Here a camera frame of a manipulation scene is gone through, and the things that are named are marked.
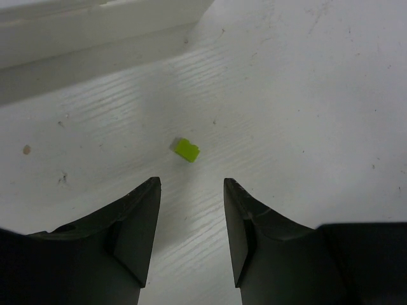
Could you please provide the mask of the small green lego brick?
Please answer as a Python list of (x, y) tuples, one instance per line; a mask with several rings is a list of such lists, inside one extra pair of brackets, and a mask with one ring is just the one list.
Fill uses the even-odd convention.
[(188, 139), (180, 138), (174, 148), (174, 152), (190, 163), (194, 163), (200, 150), (198, 146), (192, 144)]

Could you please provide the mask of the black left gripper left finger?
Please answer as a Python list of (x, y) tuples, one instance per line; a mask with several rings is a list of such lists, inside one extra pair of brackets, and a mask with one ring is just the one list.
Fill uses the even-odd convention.
[(1, 230), (2, 304), (137, 304), (160, 209), (152, 177), (124, 197), (33, 234)]

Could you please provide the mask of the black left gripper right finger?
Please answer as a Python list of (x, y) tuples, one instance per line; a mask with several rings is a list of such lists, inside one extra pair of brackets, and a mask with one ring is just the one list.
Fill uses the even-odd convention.
[(224, 180), (235, 286), (243, 304), (405, 304), (406, 224), (311, 229)]

